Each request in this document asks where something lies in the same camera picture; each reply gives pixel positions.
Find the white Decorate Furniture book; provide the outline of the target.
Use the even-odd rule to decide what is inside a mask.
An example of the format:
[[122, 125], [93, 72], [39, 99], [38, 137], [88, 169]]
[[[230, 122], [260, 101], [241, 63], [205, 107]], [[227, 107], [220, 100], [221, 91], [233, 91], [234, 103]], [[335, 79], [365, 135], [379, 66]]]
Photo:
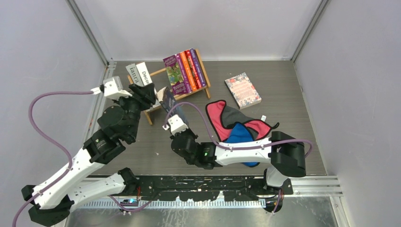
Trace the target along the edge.
[[147, 86], [153, 83], [145, 62], [137, 63], [136, 68], [138, 70], [143, 86]]

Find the dark Nineteen Eighty-Four book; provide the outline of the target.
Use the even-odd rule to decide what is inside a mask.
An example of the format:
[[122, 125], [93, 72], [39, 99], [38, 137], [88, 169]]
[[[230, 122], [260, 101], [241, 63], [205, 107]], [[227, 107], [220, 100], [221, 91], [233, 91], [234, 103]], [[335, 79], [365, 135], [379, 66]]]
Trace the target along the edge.
[[[170, 89], [168, 87], [164, 87], [162, 89], [160, 89], [157, 92], [157, 100], [160, 103], [160, 105], [163, 107], [163, 109], [168, 113], [172, 107], [177, 103], [173, 93], [170, 91]], [[189, 122], [186, 118], [186, 116], [184, 115], [184, 112], [181, 108], [181, 106], [175, 108], [172, 113], [172, 115], [177, 114], [184, 123], [186, 123], [187, 125], [189, 125]]]

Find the wooden book rack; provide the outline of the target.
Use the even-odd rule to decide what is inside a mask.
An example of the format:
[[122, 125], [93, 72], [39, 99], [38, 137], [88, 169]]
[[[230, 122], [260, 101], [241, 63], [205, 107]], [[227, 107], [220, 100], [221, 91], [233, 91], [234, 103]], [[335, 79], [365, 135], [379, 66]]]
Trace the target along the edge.
[[150, 73], [145, 62], [132, 63], [126, 66], [128, 80], [131, 84], [146, 86], [152, 83], [152, 77], [166, 73], [170, 91], [176, 100], [180, 100], [199, 91], [205, 91], [211, 98], [210, 81], [206, 73], [200, 51], [188, 49], [163, 59], [164, 68]]

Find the grey Iantra book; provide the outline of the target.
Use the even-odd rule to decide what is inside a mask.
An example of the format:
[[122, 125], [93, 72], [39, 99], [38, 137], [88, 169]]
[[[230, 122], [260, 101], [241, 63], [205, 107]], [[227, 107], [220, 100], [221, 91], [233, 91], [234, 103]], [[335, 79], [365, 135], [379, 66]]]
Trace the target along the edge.
[[135, 63], [127, 65], [126, 66], [126, 70], [129, 73], [129, 76], [130, 76], [130, 78], [132, 80], [132, 84], [138, 85], [140, 87], [144, 86], [144, 84], [142, 82], [142, 79], [141, 79], [141, 77], [139, 75], [139, 71], [138, 71], [137, 66], [136, 66]]

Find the purple illustrated book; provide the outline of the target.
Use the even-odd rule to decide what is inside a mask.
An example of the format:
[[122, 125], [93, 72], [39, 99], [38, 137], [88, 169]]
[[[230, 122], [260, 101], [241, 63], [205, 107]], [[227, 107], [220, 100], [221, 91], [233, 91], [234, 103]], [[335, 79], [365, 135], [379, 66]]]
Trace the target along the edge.
[[180, 54], [174, 54], [163, 59], [169, 83], [174, 95], [190, 93], [191, 87]]

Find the red white illustrated book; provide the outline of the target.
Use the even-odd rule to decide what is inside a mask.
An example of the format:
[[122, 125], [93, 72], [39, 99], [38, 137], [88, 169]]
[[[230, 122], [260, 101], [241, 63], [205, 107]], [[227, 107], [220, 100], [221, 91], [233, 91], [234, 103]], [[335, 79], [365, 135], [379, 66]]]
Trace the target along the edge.
[[186, 55], [188, 64], [189, 64], [190, 69], [191, 69], [191, 73], [192, 73], [192, 78], [193, 78], [194, 84], [195, 84], [197, 89], [200, 89], [201, 88], [200, 79], [199, 79], [198, 73], [196, 71], [194, 60], [193, 60], [193, 57], [191, 55], [190, 50], [186, 50], [185, 51], [185, 55]]

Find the purple 52-Storey Treehouse book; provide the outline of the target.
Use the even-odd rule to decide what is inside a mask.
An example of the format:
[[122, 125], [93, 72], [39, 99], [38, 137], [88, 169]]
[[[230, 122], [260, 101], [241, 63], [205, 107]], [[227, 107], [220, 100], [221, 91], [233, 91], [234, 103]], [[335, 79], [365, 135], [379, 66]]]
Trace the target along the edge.
[[199, 80], [200, 80], [201, 87], [205, 87], [206, 86], [206, 81], [205, 81], [205, 78], [203, 76], [203, 72], [201, 70], [200, 61], [198, 59], [196, 51], [193, 48], [191, 48], [190, 49], [190, 53], [191, 53], [191, 56], [192, 56], [192, 60], [193, 60], [194, 66], [196, 68], [196, 72], [198, 73], [198, 77], [199, 77]]

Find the pale book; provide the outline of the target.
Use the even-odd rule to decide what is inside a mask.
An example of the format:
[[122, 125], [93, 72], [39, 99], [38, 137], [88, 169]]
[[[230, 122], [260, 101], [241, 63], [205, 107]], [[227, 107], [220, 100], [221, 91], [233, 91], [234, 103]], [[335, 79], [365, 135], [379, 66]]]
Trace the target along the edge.
[[224, 80], [240, 110], [258, 104], [262, 97], [245, 72]]

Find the orange 78-Storey Treehouse book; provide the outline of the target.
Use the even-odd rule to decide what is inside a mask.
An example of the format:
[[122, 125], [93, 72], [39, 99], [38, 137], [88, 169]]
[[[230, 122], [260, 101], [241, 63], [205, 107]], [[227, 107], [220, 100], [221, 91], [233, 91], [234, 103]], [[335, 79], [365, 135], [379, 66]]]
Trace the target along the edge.
[[180, 52], [180, 56], [181, 56], [181, 59], [182, 59], [183, 65], [184, 65], [184, 70], [186, 72], [186, 76], [187, 76], [188, 82], [190, 84], [191, 90], [192, 90], [192, 92], [194, 92], [197, 90], [197, 88], [196, 88], [195, 82], [193, 80], [192, 72], [189, 67], [189, 63], [186, 58], [185, 52]]

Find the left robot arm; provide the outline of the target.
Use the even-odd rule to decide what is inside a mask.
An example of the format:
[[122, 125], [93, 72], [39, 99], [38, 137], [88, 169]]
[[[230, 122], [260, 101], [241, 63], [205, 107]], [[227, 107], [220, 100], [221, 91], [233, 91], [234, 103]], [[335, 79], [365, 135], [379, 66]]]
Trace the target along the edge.
[[48, 180], [21, 190], [26, 204], [32, 204], [28, 211], [30, 219], [42, 226], [60, 223], [89, 201], [119, 193], [133, 195], [138, 189], [138, 182], [127, 167], [107, 180], [84, 187], [79, 187], [79, 183], [120, 155], [126, 144], [136, 141], [141, 112], [156, 103], [154, 84], [131, 84], [129, 90], [124, 90], [115, 82], [104, 82], [89, 94], [103, 94], [114, 101], [98, 118], [99, 130], [75, 156], [67, 153], [67, 164]]

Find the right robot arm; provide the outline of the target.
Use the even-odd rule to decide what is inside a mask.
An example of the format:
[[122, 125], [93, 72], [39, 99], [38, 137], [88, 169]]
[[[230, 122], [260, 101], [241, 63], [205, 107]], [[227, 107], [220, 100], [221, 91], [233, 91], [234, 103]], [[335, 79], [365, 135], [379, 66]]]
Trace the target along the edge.
[[307, 140], [295, 139], [281, 131], [257, 141], [228, 143], [201, 142], [189, 129], [171, 136], [171, 149], [187, 164], [203, 169], [227, 166], [235, 163], [267, 163], [263, 190], [275, 194], [290, 177], [306, 176]]

